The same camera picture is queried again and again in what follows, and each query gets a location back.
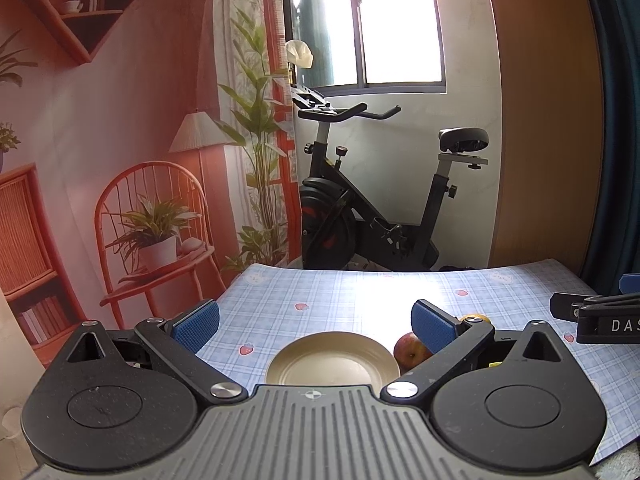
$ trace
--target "wall mural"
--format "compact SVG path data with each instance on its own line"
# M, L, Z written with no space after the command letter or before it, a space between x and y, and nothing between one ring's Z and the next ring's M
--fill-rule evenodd
M299 256L281 8L0 0L0 288L43 364Z

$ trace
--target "chair leg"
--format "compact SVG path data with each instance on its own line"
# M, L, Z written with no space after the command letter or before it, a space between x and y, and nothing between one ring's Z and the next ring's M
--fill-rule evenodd
M191 283L196 288L196 293L198 294L198 301L204 300L202 297L202 287L200 286L200 280L198 279L198 273L196 272L195 267L190 270L189 277L191 278Z
M153 317L162 317L158 314L158 304L156 303L151 289L145 290L145 298L146 302L149 304L149 310L151 311Z
M216 285L220 287L220 294L226 291L225 282L222 281L222 276L220 275L220 270L218 269L218 265L216 264L213 255L209 257L209 261L211 262L211 267L213 267L213 273L215 275Z
M116 319L116 324L119 330L124 330L124 320L122 319L122 312L120 311L120 304L117 301L110 301L111 311L113 317Z

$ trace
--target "apple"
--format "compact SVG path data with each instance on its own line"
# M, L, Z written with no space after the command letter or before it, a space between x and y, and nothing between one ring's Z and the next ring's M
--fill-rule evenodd
M404 334L394 346L394 357L398 361L400 373L405 374L433 354L422 344L413 332Z

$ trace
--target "window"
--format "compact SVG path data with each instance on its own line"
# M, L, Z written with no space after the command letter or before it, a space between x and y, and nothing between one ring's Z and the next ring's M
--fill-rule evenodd
M314 54L299 82L325 95L444 92L435 0L285 0L287 39Z

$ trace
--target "floor lamp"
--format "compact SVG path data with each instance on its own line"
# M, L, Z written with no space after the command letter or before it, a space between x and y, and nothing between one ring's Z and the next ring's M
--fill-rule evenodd
M202 166L202 148L215 146L216 144L230 144L232 142L231 137L223 132L206 112L195 112L185 116L178 133L175 134L169 153L198 150L200 179L202 181L202 190L206 197L207 189Z

